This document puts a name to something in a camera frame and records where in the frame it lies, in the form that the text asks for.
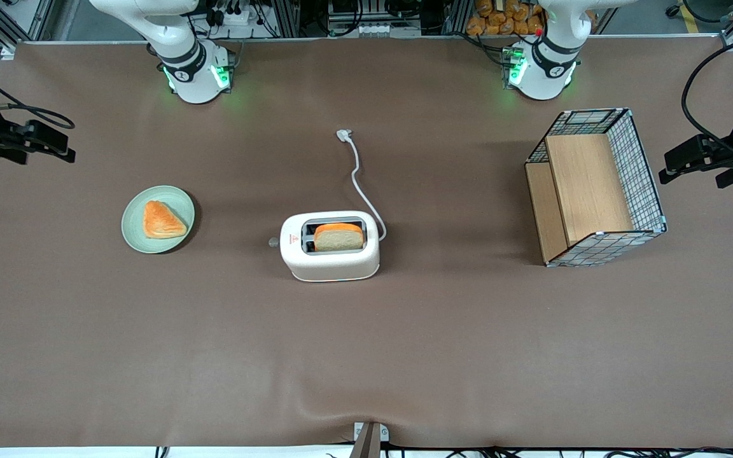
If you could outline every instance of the black cable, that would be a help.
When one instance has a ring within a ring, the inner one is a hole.
[[[0,87],[0,94],[3,95],[3,96],[5,96],[6,98],[11,99],[11,101],[13,102],[13,104],[8,104],[9,108],[27,110],[30,113],[32,113],[33,115],[35,115],[35,117],[38,117],[40,119],[44,119],[44,121],[47,121],[47,122],[49,122],[52,125],[56,125],[56,127],[60,127],[60,128],[75,128],[75,123],[72,122],[69,119],[69,117],[66,117],[66,116],[64,116],[62,114],[59,114],[59,113],[56,113],[56,112],[53,112],[52,110],[47,110],[47,109],[44,109],[44,108],[37,108],[37,107],[32,107],[30,105],[25,105],[25,104],[23,104],[23,102],[19,101],[17,98],[13,97],[8,92],[6,92],[6,90],[3,90],[1,87]],[[47,117],[43,113],[46,113],[49,116],[57,117],[58,119],[61,119],[61,121],[66,122],[67,124],[62,124],[61,122],[55,121],[55,119],[52,119],[50,117]]]
[[[694,125],[695,128],[700,130],[703,134],[705,134],[707,137],[712,139],[715,143],[718,143],[718,145],[720,145],[721,147],[733,153],[733,147],[730,147],[728,143],[722,141],[722,139],[720,139],[718,136],[706,130],[706,128],[703,127],[703,125],[701,125],[700,122],[696,121],[695,117],[692,116],[691,113],[689,113],[689,107],[687,106],[687,98],[689,96],[689,90],[690,88],[692,88],[692,82],[695,81],[695,77],[698,75],[698,73],[701,72],[701,70],[703,69],[703,67],[706,66],[706,64],[709,64],[709,62],[711,62],[716,57],[718,57],[719,55],[721,55],[724,52],[727,52],[727,50],[730,50],[730,49],[733,49],[733,43],[731,43],[728,46],[724,46],[721,49],[716,50],[715,52],[710,54],[709,57],[705,58],[703,62],[701,62],[697,67],[695,67],[695,70],[692,72],[692,74],[689,76],[689,79],[686,81],[686,86],[683,87],[683,93],[681,94],[681,98],[680,98],[680,105],[681,105],[681,108],[683,108],[683,115],[686,116],[687,121],[692,123],[692,125]],[[690,455],[692,453],[694,452],[684,452],[683,454],[676,455],[673,458],[684,458],[684,456]]]
[[[498,60],[497,58],[495,58],[491,54],[491,52],[502,52],[503,49],[501,47],[489,46],[489,45],[483,43],[480,40],[480,36],[479,35],[477,35],[477,40],[473,40],[469,35],[463,34],[463,32],[449,32],[448,35],[457,35],[458,37],[462,37],[464,40],[466,40],[469,43],[473,44],[474,46],[480,48],[485,53],[485,56],[488,57],[488,59],[491,62],[494,62],[495,64],[501,65],[503,67],[506,66],[506,64],[504,64],[502,61]]]
[[[705,22],[707,24],[720,24],[722,22],[719,18],[707,18],[697,14],[693,11],[692,7],[689,6],[689,0],[683,0],[683,5],[686,6],[686,9],[688,9],[690,13],[692,13],[692,17],[696,18],[698,21]]]
[[[322,23],[322,18],[325,14],[324,11],[321,9],[321,4],[321,0],[315,0],[315,21],[318,29],[321,29],[321,31],[324,32],[324,36],[329,37],[330,30],[326,25],[324,25],[324,23]]]
[[[357,29],[358,26],[361,24],[361,18],[364,17],[363,5],[361,5],[361,0],[353,0],[353,7],[352,24],[349,24],[349,27],[344,30],[343,34],[335,34],[337,37],[343,37],[344,35],[352,34],[352,32],[354,32],[354,30]]]
[[[279,35],[276,34],[276,30],[273,29],[273,27],[270,25],[270,21],[268,21],[267,17],[265,16],[265,8],[262,8],[262,2],[260,0],[253,0],[253,2],[251,2],[251,5],[253,5],[253,9],[254,11],[256,11],[256,14],[259,15],[260,18],[262,18],[262,25],[265,27],[265,30],[267,30],[268,34],[270,34],[273,38],[279,38]]]
[[[520,35],[520,34],[517,34],[517,32],[514,32],[514,35],[517,35],[517,37],[519,37],[520,40],[524,41],[525,43],[529,44],[530,46],[533,46],[533,45],[536,44],[535,41],[531,42],[531,41],[528,41],[528,40],[524,39],[524,37],[522,35]]]
[[[58,125],[58,127],[60,128],[75,128],[75,123],[69,117],[66,117],[61,113],[53,112],[52,110],[48,110],[46,108],[32,107],[30,105],[22,105],[22,104],[8,104],[8,109],[26,110],[36,116],[38,116],[38,113],[44,113],[47,116],[57,117],[58,119],[61,119],[61,121],[66,123],[66,124],[61,124],[59,122],[52,121],[54,125]]]
[[[448,32],[448,34],[446,35],[457,35],[458,37],[462,37],[463,40],[468,41],[469,43],[479,48],[485,48],[487,50],[495,50],[495,52],[501,52],[503,50],[501,47],[489,46],[489,45],[483,44],[482,41],[480,41],[479,36],[477,37],[477,40],[475,40],[471,38],[470,35],[466,35],[466,34],[463,34],[463,32],[457,32],[457,31]]]
[[[495,57],[494,57],[493,55],[491,55],[491,51],[490,51],[490,50],[488,49],[488,47],[486,47],[486,46],[485,46],[485,45],[484,45],[484,44],[482,43],[482,41],[480,40],[480,36],[479,36],[479,35],[477,35],[477,41],[479,41],[479,43],[480,43],[480,46],[482,46],[482,51],[483,51],[483,52],[485,52],[485,56],[486,56],[486,57],[488,57],[488,59],[489,59],[489,60],[490,60],[491,62],[494,62],[495,64],[497,64],[497,65],[501,65],[501,66],[503,66],[503,67],[505,66],[505,64],[501,63],[501,61],[500,61],[500,60],[498,60],[498,59],[497,59],[497,58],[495,58]]]

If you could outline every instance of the white toaster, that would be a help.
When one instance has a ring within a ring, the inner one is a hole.
[[[361,227],[361,249],[316,252],[315,229],[322,224],[350,223]],[[378,226],[372,215],[359,211],[306,212],[288,218],[279,234],[279,250],[293,276],[301,281],[351,281],[378,272]]]

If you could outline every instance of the wooden board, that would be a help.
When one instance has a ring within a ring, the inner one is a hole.
[[[545,142],[568,245],[593,232],[633,230],[607,135],[553,135]]]
[[[533,216],[536,218],[541,258],[548,263],[568,248],[559,200],[556,198],[556,186],[553,184],[553,173],[547,162],[525,164],[524,171],[527,175],[527,187],[530,188]]]

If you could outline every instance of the green plate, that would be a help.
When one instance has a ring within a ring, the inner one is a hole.
[[[143,233],[143,209],[149,200],[159,200],[169,206],[169,209],[186,225],[186,235],[173,239],[151,239]],[[185,191],[174,186],[154,186],[135,195],[126,205],[123,218],[120,221],[120,231],[130,247],[140,253],[162,253],[178,246],[186,240],[194,225],[194,202]]]

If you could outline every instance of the bread roll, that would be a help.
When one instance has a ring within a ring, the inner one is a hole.
[[[505,13],[503,12],[491,13],[491,15],[489,15],[488,17],[488,26],[496,25],[497,27],[499,27],[501,26],[501,24],[505,24],[506,20],[507,18],[505,17]]]
[[[529,12],[529,8],[527,8],[526,5],[520,5],[520,8],[517,10],[517,12],[514,13],[514,20],[526,20],[527,19],[527,13]]]
[[[481,17],[488,17],[494,12],[494,4],[492,4],[491,0],[476,0],[474,6],[477,7],[477,14]]]
[[[166,204],[149,200],[143,208],[143,233],[151,239],[172,239],[186,235],[186,225]]]
[[[316,251],[361,249],[364,246],[364,233],[361,227],[354,224],[323,224],[316,228],[313,244]]]
[[[471,17],[466,25],[466,34],[476,36],[482,35],[485,31],[485,18],[482,17]]]
[[[544,26],[541,24],[541,18],[539,17],[531,17],[529,20],[527,20],[527,33],[530,35],[536,34],[536,31],[539,29],[544,29]]]
[[[521,20],[515,21],[514,34],[527,35],[527,24]]]
[[[514,31],[514,20],[509,18],[499,27],[499,33],[501,35],[510,35]]]

